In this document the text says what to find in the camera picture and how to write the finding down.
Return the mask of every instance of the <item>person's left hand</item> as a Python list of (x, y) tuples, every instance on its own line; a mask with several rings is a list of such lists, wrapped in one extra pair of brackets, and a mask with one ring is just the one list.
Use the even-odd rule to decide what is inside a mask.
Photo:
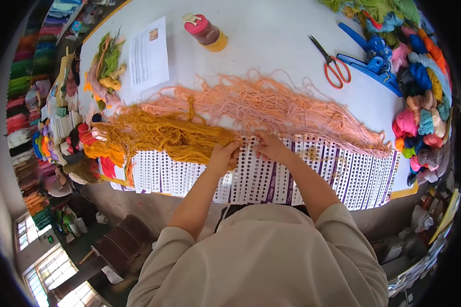
[(226, 147), (216, 144), (206, 170), (220, 178), (227, 173), (228, 169), (235, 169), (240, 146), (239, 141), (234, 141)]

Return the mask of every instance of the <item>white table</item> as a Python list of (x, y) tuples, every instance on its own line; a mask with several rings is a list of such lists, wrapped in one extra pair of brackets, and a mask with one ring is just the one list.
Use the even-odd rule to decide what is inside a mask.
[[(181, 17), (185, 13), (203, 14), (228, 37), (224, 50), (212, 53), (201, 47), (184, 29)], [(353, 116), (374, 131), (384, 130), (386, 139), (394, 142), (391, 123), (404, 107), (403, 98), (389, 89), (350, 68), (352, 81), (342, 90), (334, 89), (324, 76), (324, 58), (308, 35), (313, 35), (331, 55), (344, 53), (364, 59), (365, 52), (337, 24), (343, 22), (362, 33), (360, 25), (342, 14), (334, 13), (317, 0), (132, 0), (106, 20), (84, 42), (80, 54), (80, 114), (95, 102), (91, 92), (84, 92), (84, 73), (89, 70), (101, 38), (110, 31), (126, 35), (120, 63), (128, 64), (129, 39), (149, 23), (166, 16), (166, 41), (170, 80), (143, 92), (132, 91), (127, 70), (120, 78), (119, 97), (126, 103), (147, 99), (160, 88), (180, 84), (194, 88), (195, 74), (213, 77), (217, 73), (243, 75), (251, 68), (264, 74), (283, 69), (296, 85), (305, 77), (325, 95), (336, 102), (348, 105)], [(283, 73), (276, 80), (288, 81)], [(393, 191), (407, 189), (406, 177), (410, 174), (409, 159), (400, 160)]]

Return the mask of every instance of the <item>pink lid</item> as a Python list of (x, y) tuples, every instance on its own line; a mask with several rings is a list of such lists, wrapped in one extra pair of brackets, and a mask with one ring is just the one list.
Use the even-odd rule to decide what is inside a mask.
[(208, 27), (208, 19), (201, 14), (196, 14), (195, 16), (200, 17), (202, 20), (196, 20), (196, 26), (192, 23), (186, 22), (184, 23), (184, 29), (188, 31), (190, 34), (200, 34), (203, 30)]

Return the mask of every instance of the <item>scissors blade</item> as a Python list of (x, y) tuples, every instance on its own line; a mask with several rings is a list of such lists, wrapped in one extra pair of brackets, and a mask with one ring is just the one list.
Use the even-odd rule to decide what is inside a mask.
[(319, 49), (323, 57), (326, 59), (326, 64), (332, 62), (333, 59), (329, 56), (329, 54), (326, 53), (326, 51), (323, 49), (320, 43), (312, 35), (309, 35), (309, 38), (313, 41), (314, 45)]

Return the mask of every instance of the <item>scissors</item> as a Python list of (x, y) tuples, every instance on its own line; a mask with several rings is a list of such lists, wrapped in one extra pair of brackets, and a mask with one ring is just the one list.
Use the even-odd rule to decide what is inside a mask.
[[(349, 70), (348, 66), (344, 62), (339, 60), (338, 58), (330, 57), (326, 53), (326, 51), (324, 51), (323, 47), (321, 47), (320, 43), (312, 35), (309, 35), (309, 38), (313, 41), (314, 45), (316, 47), (318, 47), (318, 49), (322, 53), (323, 57), (326, 59), (326, 63), (324, 64), (324, 75), (326, 76), (326, 79), (331, 84), (331, 86), (334, 87), (335, 89), (342, 89), (343, 88), (343, 83), (350, 83), (350, 81), (352, 81), (352, 76), (350, 74), (350, 70)], [(347, 73), (349, 75), (348, 80), (346, 80), (345, 77), (343, 76), (342, 71), (340, 70), (337, 62), (343, 64), (343, 66), (347, 70)], [(336, 69), (338, 70), (338, 73), (336, 73), (336, 71), (329, 65), (330, 63), (335, 63), (335, 66), (336, 66)], [(338, 79), (338, 81), (340, 82), (340, 86), (336, 86), (335, 84), (333, 84), (331, 82), (331, 79), (328, 76), (328, 69), (331, 70), (333, 72), (333, 74), (335, 75), (335, 77)]]

